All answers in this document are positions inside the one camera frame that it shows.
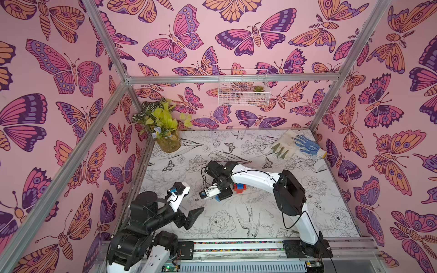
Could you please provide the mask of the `long red lego brick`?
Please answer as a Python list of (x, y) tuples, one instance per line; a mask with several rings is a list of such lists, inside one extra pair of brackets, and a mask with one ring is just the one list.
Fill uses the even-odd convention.
[(246, 190), (246, 185), (245, 184), (234, 184), (233, 185), (233, 190), (237, 194), (242, 194)]

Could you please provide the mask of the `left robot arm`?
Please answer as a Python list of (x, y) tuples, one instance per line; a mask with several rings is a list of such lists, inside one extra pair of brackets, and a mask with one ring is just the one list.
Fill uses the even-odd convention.
[(188, 188), (179, 195), (169, 191), (167, 199), (160, 199), (151, 191), (140, 193), (130, 203), (130, 217), (110, 241), (107, 272), (161, 273), (168, 261), (175, 264), (182, 256), (178, 236), (160, 229), (172, 223), (186, 230), (193, 227), (204, 208), (190, 210), (185, 215), (179, 204), (188, 192)]

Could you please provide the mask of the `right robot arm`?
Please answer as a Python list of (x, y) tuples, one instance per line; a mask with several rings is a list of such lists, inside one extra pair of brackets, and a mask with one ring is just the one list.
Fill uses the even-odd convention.
[(296, 228), (299, 233), (300, 246), (304, 255), (315, 258), (332, 258), (329, 242), (323, 238), (313, 224), (306, 204), (306, 191), (292, 172), (266, 172), (251, 169), (237, 162), (221, 165), (210, 161), (201, 170), (202, 175), (212, 178), (211, 183), (204, 182), (204, 189), (199, 193), (201, 199), (225, 200), (232, 197), (232, 187), (237, 184), (248, 185), (271, 193), (282, 219), (286, 216), (294, 223), (287, 229)]

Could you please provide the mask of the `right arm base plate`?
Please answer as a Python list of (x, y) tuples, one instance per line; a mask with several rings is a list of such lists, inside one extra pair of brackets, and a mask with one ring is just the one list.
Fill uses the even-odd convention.
[(315, 245), (301, 240), (285, 240), (283, 249), (288, 258), (332, 258), (333, 253), (327, 240), (318, 241)]

